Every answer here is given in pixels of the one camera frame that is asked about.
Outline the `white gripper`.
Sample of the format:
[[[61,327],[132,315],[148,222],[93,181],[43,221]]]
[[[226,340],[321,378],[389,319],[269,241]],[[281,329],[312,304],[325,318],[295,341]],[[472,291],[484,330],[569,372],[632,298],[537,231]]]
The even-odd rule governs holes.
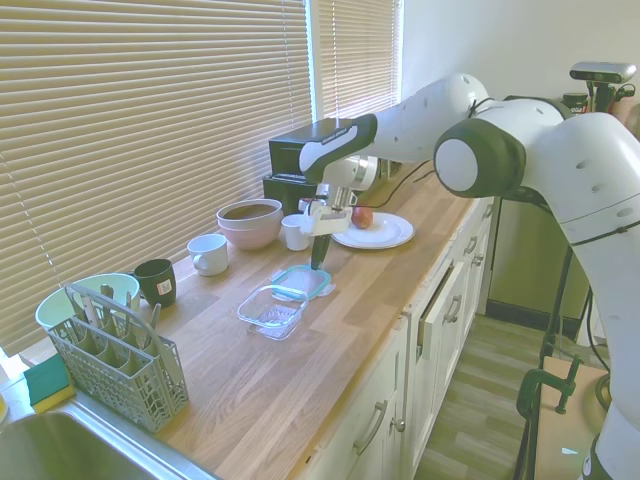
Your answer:
[[[331,235],[348,229],[352,211],[352,207],[334,210],[324,204],[308,204],[305,208],[300,231],[306,236],[315,237],[310,262],[313,270],[318,270],[324,264],[332,240]]]

